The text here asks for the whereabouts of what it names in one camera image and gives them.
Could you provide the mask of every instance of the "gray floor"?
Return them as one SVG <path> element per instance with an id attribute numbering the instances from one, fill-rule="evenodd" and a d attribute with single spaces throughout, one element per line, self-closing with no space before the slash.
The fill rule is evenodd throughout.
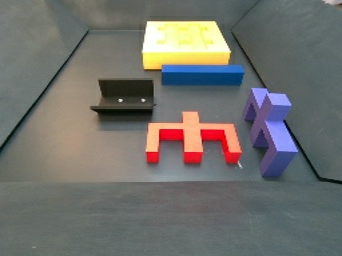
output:
<path id="1" fill-rule="evenodd" d="M 342 187 L 2 183 L 1 255 L 339 256 Z"/>
<path id="2" fill-rule="evenodd" d="M 0 154 L 0 180 L 33 182 L 263 181 L 263 153 L 251 147 L 241 111 L 251 87 L 260 87 L 245 56 L 225 32 L 231 63 L 241 64 L 240 87 L 163 87 L 160 71 L 141 67 L 141 31 L 90 31 L 49 90 Z M 153 78 L 155 111 L 147 117 L 98 117 L 98 78 Z M 199 111 L 201 122 L 233 123 L 243 155 L 223 161 L 220 144 L 204 142 L 200 165 L 184 165 L 181 143 L 161 143 L 156 165 L 145 163 L 147 124 L 180 122 L 181 111 Z M 315 181 L 299 154 L 279 181 Z"/>

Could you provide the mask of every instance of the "purple block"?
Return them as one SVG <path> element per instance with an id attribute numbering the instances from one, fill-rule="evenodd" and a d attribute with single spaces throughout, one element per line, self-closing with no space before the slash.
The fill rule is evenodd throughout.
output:
<path id="1" fill-rule="evenodd" d="M 283 123 L 290 109 L 291 103 L 284 94 L 268 93 L 260 88 L 251 89 L 243 117 L 253 121 L 249 132 L 252 146 L 268 148 L 260 162 L 263 177 L 280 176 L 298 153 Z"/>

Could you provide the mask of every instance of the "red block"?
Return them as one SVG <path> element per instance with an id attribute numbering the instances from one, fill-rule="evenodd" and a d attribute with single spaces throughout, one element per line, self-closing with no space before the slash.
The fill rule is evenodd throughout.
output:
<path id="1" fill-rule="evenodd" d="M 183 123 L 149 123 L 145 157 L 148 163 L 159 162 L 160 140 L 181 140 L 184 163 L 200 163 L 203 140 L 219 140 L 227 163 L 237 163 L 241 154 L 233 124 L 201 124 L 197 112 L 183 112 Z"/>

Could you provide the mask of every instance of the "gray wall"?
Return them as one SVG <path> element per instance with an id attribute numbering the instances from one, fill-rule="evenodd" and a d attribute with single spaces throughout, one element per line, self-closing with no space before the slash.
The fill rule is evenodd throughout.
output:
<path id="1" fill-rule="evenodd" d="M 54 0 L 0 1 L 0 145 L 85 32 Z"/>
<path id="2" fill-rule="evenodd" d="M 232 29 L 322 178 L 342 180 L 342 10 L 320 0 L 261 0 Z"/>
<path id="3" fill-rule="evenodd" d="M 215 20 L 228 28 L 259 0 L 60 0 L 90 29 L 143 29 L 147 20 Z"/>

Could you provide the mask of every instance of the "blue block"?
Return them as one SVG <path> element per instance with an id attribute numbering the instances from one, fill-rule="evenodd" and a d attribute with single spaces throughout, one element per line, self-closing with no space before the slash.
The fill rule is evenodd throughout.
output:
<path id="1" fill-rule="evenodd" d="M 240 85 L 241 65 L 163 65 L 163 85 Z"/>

